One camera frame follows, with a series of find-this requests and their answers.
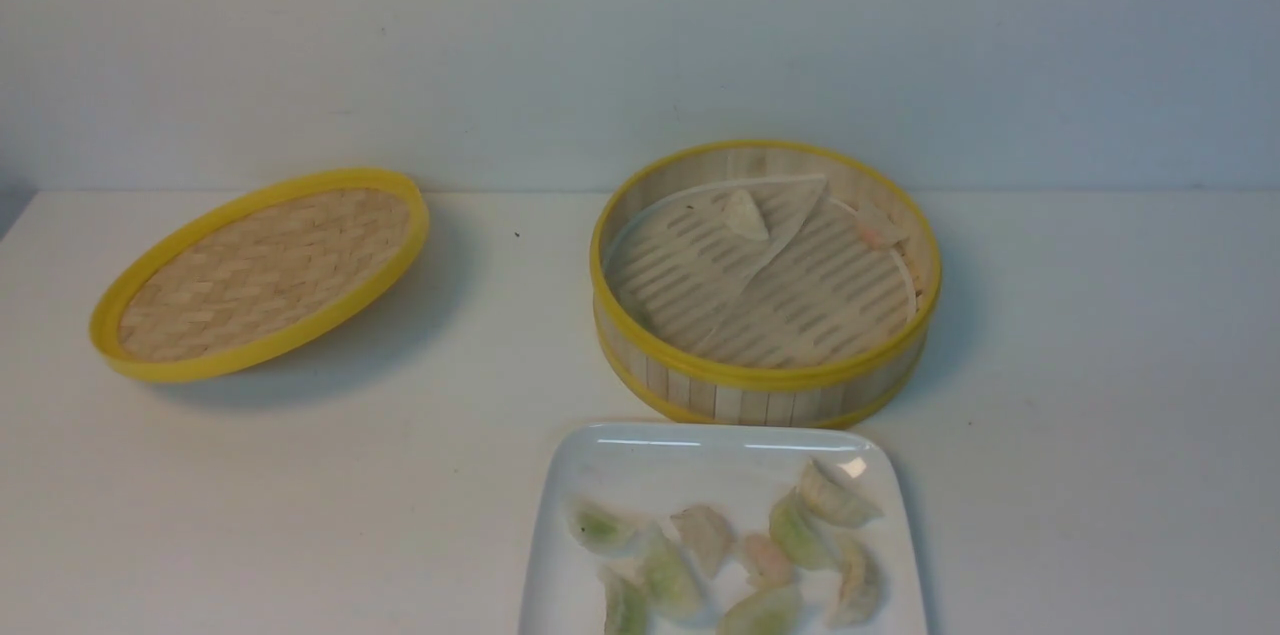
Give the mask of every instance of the square plate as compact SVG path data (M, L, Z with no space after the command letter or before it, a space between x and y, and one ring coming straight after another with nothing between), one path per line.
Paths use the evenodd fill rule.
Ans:
M805 611L799 634L925 635L920 579L902 493L888 457L859 435L794 428L730 425L591 425L567 435L552 458L525 575L520 635L602 632L604 589L596 575L604 562L626 571L626 559L607 561L582 548L567 527L567 508L581 497L662 525L676 539L669 516L709 504L737 535L768 531L773 503L795 486L808 460L842 469L859 493L884 517L856 530L874 554L884 590L868 623L828 630L824 613L836 598L835 571L800 575ZM712 607L703 621L676 625L650 616L650 635L712 632L728 607L753 590L736 559L727 559L713 581L703 581Z

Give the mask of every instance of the steamed dumpling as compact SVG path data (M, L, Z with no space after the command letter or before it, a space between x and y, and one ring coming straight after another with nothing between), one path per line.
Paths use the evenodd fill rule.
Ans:
M724 516L707 506L694 506L671 516L680 540L692 553L698 570L716 577L724 556L733 547L733 531Z
M728 195L728 201L724 202L724 225L746 239L769 239L769 229L764 225L760 209L745 189L733 189Z
M795 492L787 493L769 512L769 536L796 566L805 570L836 566L822 535L805 520Z
M568 516L568 529L584 548L598 556L617 554L626 549L636 534L636 526L603 507L580 501Z
M644 540L640 577L653 609L676 622L694 618L703 609L703 593L680 548L657 525L649 526Z
M768 535L751 533L742 538L740 557L746 568L746 584L760 590L790 585L795 566Z
M814 460L800 474L799 492L809 512L841 527L860 527L883 515L869 499L828 478Z
M716 635L788 635L803 604L795 585L759 590L724 613Z
M879 567L870 552L849 533L838 533L836 545L844 562L840 595L827 616L827 627L846 627L867 622L876 615L881 599Z
M644 594L630 580L604 567L604 635L645 635L649 631L649 608Z

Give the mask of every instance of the bamboo steamer lid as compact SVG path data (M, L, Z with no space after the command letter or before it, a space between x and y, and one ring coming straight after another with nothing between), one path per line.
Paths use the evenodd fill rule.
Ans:
M741 202L759 233L735 230ZM900 188L800 143L658 161L605 207L591 255L611 365L641 399L696 422L867 417L906 383L941 283L928 221Z
M161 239L108 289L91 338L141 380L262 362L330 330L397 280L428 215L381 170L307 175L237 198Z

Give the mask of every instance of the yellow rim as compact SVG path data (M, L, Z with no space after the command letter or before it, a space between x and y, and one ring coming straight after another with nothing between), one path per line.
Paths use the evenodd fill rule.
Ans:
M640 324L627 315L626 310L622 309L617 298L613 297L613 292L609 291L607 280L604 280L600 239L603 237L604 224L608 221L614 207L618 206L628 189L635 187L636 183L648 178L654 172L663 169L663 166L668 166L672 163L684 160L685 157L694 157L703 155L704 152L717 151L717 149L744 147L795 149L795 151L809 152L810 155L818 155L822 157L831 157L831 160L836 160L842 165L854 166L854 169L869 175L874 181L878 181L878 183L883 184L888 189L892 189L893 195L900 197L902 202L910 207L911 213L918 216L920 224L923 225L925 238L928 239L928 247L933 252L933 271L931 273L932 278L929 279L928 289L924 292L924 297L922 298L919 310L915 312L915 318L913 318L906 326L897 333L897 335L893 335L890 341L878 344L876 348L872 348L865 353L860 353L856 357L838 362L831 362L814 367L771 370L764 367L726 365L723 362L692 356L672 347L672 344L662 342L657 338L657 335L641 328ZM728 385L731 388L754 390L809 390L826 388L827 385L844 383L845 380L851 379L851 376L858 376L877 369L902 353L902 351L911 342L914 342L915 335L920 334L920 332L927 326L929 318L933 315L933 307L938 301L938 289L942 287L942 256L938 251L937 239L933 237L933 228L929 225L929 220L924 216L920 207L915 205L915 201L913 201L913 198L910 198L904 189L893 184L893 182L886 178L886 175L877 173L877 170L872 169L872 166L863 165L861 163L852 160L851 157L845 157L836 151L809 146L809 143L782 142L782 140L727 140L727 142L704 143L704 146L685 149L685 151L676 152L675 155L663 157L662 160L645 166L644 170L631 175L631 178L627 179L616 193L613 193L608 205L604 206L604 211L600 214L599 219L595 220L595 230L591 236L590 259L591 288L595 291L595 297L599 298L605 315L608 315L609 320L617 325L622 335L625 335L625 338L631 343L635 343L641 352L659 364L672 370L681 371L685 375L698 376L700 380L708 380Z
M402 198L410 211L408 234L403 246L381 270L375 271L352 292L329 303L319 312L312 312L306 319L288 325L288 328L252 343L214 355L175 362L147 362L137 360L124 351L119 341L120 316L142 284L146 284L146 280L155 275L156 270L177 257L184 248L191 247L197 239L205 238L212 230L262 210L262 207L323 193L326 189L348 188L383 189L383 192ZM243 370L319 338L364 310L367 303L374 302L404 274L413 259L417 257L422 243L426 242L429 228L430 216L426 211L426 204L422 202L422 193L411 179L399 173L379 170L374 166L357 166L357 169L329 170L328 173L283 181L283 183L275 183L247 196L233 198L227 205L197 216L196 220L188 221L165 239L160 239L155 247L148 248L102 293L102 298L90 318L88 335L108 365L115 371L136 376L138 380L183 383Z
M685 410L677 405L672 405L654 394L644 383L640 382L639 376L631 374L630 370L618 360L617 353L609 347L608 339L604 337L604 332L600 329L599 320L595 321L595 335L600 341L600 350L604 352L604 358L609 361L609 367L620 376L622 384L627 387L628 390L635 393L637 398L644 401L644 403L653 410L662 414L664 417L673 420L676 422L696 422L703 425L719 425L721 422L714 417L708 417L699 412L691 410ZM906 371L893 383L887 390L884 390L879 397L854 412L846 412L840 417L832 417L831 420L823 420L822 422L814 422L812 425L803 425L804 428L823 428L828 430L844 430L850 425L855 425L869 416L876 415L882 407L905 388L908 380L911 379L911 374L915 371L915 366L920 362L920 356L924 353L924 344L922 343L920 352L915 353L915 358L911 365L908 366Z

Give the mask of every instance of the white tabletop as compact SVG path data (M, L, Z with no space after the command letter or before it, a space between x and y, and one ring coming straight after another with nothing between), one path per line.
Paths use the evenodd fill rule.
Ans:
M513 632L556 444L657 419L594 342L604 197L430 196L424 256L316 343L115 375L96 298L228 197L44 193L0 239L0 632ZM943 301L856 431L932 632L1274 631L1280 193L919 200Z

